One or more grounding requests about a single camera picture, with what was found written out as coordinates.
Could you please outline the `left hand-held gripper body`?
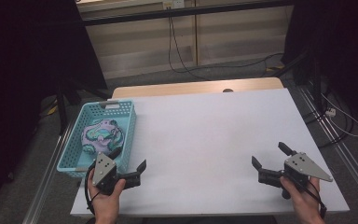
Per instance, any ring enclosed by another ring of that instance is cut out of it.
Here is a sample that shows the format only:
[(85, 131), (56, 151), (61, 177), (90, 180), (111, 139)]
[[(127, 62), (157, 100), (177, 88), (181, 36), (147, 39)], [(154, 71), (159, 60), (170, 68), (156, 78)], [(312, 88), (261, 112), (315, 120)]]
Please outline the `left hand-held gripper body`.
[(101, 194), (111, 195), (115, 185), (120, 179), (126, 181), (124, 189), (130, 189), (141, 185), (142, 165), (137, 170), (128, 174), (121, 174), (117, 170), (117, 164), (109, 156), (99, 154), (97, 156), (92, 185), (96, 187)]

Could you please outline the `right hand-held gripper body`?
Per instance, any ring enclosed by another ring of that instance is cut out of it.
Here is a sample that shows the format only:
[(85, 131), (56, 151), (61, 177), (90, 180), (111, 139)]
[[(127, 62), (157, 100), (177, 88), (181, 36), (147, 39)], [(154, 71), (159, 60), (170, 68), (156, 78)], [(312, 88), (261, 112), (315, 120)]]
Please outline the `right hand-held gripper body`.
[(260, 162), (257, 163), (258, 182), (282, 189), (282, 196), (288, 200), (291, 198), (289, 192), (280, 181), (285, 176), (296, 186), (298, 190), (306, 190), (311, 177), (332, 182), (333, 177), (316, 164), (306, 153), (292, 154), (283, 163), (283, 169), (272, 171), (264, 169)]

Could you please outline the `purple and teal patterned cloth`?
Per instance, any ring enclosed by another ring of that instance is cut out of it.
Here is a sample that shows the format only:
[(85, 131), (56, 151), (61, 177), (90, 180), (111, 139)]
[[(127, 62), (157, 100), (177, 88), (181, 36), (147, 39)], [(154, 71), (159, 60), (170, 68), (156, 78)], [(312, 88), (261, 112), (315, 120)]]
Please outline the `purple and teal patterned cloth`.
[(124, 144), (125, 134), (114, 119), (97, 119), (81, 134), (82, 150), (87, 154), (109, 154)]

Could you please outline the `light blue plastic basket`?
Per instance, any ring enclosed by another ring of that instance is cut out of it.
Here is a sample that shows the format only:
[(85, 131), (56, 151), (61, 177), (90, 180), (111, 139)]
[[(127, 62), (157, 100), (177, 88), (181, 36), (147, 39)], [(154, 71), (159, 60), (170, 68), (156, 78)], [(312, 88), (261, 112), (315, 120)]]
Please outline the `light blue plastic basket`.
[(125, 134), (121, 154), (115, 158), (117, 169), (126, 173), (129, 167), (136, 112), (131, 100), (86, 103), (82, 106), (73, 130), (65, 144), (57, 170), (72, 177), (84, 177), (98, 153), (87, 154), (82, 150), (81, 134), (86, 126), (97, 119), (114, 119)]

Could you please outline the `person's right hand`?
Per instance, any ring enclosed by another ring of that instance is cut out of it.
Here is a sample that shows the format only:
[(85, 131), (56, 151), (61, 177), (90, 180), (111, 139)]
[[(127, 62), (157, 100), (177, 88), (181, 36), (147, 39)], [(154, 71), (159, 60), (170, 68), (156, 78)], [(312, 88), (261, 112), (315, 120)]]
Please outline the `person's right hand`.
[(301, 223), (301, 219), (308, 217), (321, 217), (319, 203), (313, 199), (306, 191), (299, 192), (296, 186), (286, 177), (280, 178), (282, 186), (289, 192), (292, 205), (296, 216)]

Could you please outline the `person's left hand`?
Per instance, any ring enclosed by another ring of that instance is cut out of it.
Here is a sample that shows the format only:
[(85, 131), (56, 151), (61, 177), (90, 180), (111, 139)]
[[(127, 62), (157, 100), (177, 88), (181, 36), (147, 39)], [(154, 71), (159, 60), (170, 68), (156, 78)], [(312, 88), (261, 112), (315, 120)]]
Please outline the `person's left hand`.
[(88, 191), (92, 199), (95, 219), (117, 220), (119, 212), (119, 197), (123, 191), (126, 181), (120, 179), (111, 195), (104, 195), (92, 185), (94, 170), (91, 170), (88, 177)]

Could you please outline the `white table mat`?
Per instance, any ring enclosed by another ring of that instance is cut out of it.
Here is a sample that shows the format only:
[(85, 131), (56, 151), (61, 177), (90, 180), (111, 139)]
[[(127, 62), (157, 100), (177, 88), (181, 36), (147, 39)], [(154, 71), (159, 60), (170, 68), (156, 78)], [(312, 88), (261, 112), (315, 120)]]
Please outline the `white table mat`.
[(120, 197), (123, 217), (278, 215), (292, 212), (251, 164), (281, 170), (278, 145), (327, 167), (286, 89), (134, 99), (129, 169), (147, 163), (140, 186)]

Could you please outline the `black metal stand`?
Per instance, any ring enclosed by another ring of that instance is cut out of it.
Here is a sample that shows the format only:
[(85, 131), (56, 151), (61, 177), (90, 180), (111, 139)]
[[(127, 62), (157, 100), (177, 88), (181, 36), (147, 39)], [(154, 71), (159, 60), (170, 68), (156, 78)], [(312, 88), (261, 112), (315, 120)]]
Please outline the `black metal stand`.
[(321, 75), (320, 64), (314, 55), (308, 51), (300, 53), (290, 63), (286, 64), (282, 69), (273, 74), (274, 77), (281, 77), (288, 73), (293, 72), (295, 83), (305, 84), (310, 81), (312, 85), (313, 102), (316, 108), (321, 111), (323, 109), (322, 103), (322, 90), (321, 90)]
[(55, 86), (56, 86), (57, 106), (59, 110), (60, 125), (61, 125), (60, 134), (63, 134), (65, 129), (68, 127), (65, 99), (67, 99), (68, 102), (72, 105), (79, 105), (81, 102), (81, 98), (77, 93), (78, 90), (86, 91), (104, 100), (110, 98), (110, 95), (108, 95), (107, 93), (94, 89), (70, 77), (57, 78), (55, 80)]

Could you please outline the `black curtain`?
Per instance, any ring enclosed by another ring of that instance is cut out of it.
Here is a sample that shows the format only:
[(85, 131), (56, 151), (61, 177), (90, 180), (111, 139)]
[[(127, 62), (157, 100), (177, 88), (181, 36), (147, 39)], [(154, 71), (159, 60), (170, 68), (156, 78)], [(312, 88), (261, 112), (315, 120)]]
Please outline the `black curtain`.
[(0, 188), (30, 141), (45, 97), (106, 86), (78, 1), (0, 0)]
[(305, 51), (358, 113), (358, 0), (295, 0), (282, 62)]

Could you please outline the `black horizontal bar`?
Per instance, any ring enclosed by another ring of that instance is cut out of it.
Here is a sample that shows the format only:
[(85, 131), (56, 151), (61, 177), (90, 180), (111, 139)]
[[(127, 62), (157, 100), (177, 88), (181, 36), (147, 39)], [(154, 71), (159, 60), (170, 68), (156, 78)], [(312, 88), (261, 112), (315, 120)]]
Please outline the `black horizontal bar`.
[(164, 18), (175, 18), (202, 14), (222, 13), (240, 10), (261, 9), (270, 7), (292, 6), (296, 0), (256, 0), (235, 4), (223, 4), (207, 7), (188, 7), (179, 9), (165, 9), (151, 12), (141, 12), (134, 14), (92, 17), (83, 19), (80, 24), (84, 26), (103, 25), (111, 23), (122, 23), (130, 21), (148, 21)]

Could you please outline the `aluminium rail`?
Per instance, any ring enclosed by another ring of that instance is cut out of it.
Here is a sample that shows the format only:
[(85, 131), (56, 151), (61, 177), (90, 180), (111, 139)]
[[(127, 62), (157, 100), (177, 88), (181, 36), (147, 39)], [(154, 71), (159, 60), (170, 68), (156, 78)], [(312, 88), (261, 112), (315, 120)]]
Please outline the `aluminium rail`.
[(45, 201), (48, 197), (48, 192), (51, 187), (53, 178), (57, 171), (56, 166), (59, 163), (62, 151), (64, 149), (64, 145), (67, 139), (69, 138), (71, 131), (72, 131), (72, 127), (68, 125), (65, 129), (63, 129), (60, 132), (58, 141), (55, 145), (52, 156), (48, 162), (48, 167), (43, 174), (43, 178), (39, 183), (37, 191), (27, 210), (27, 213), (22, 221), (22, 224), (37, 224), (37, 221), (40, 217)]
[[(358, 159), (352, 153), (354, 150), (358, 152), (358, 147), (350, 147), (346, 143), (346, 140), (358, 142), (358, 119), (351, 114), (350, 110), (346, 111), (345, 108), (341, 107), (340, 102), (335, 97), (330, 99), (321, 93), (323, 109), (319, 111), (308, 88), (300, 87), (298, 92), (310, 109), (313, 116), (311, 122), (317, 122), (328, 138), (328, 141), (320, 144), (318, 148), (321, 151), (333, 148), (358, 185)], [(325, 115), (325, 111), (329, 107), (335, 108), (337, 112), (332, 118)]]

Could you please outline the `white wall socket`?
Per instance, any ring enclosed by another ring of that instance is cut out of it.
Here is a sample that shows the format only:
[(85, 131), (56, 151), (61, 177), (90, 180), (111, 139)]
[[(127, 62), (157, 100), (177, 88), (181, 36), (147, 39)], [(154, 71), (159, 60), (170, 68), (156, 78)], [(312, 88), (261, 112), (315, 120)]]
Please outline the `white wall socket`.
[(164, 9), (184, 8), (185, 0), (164, 0), (162, 5)]

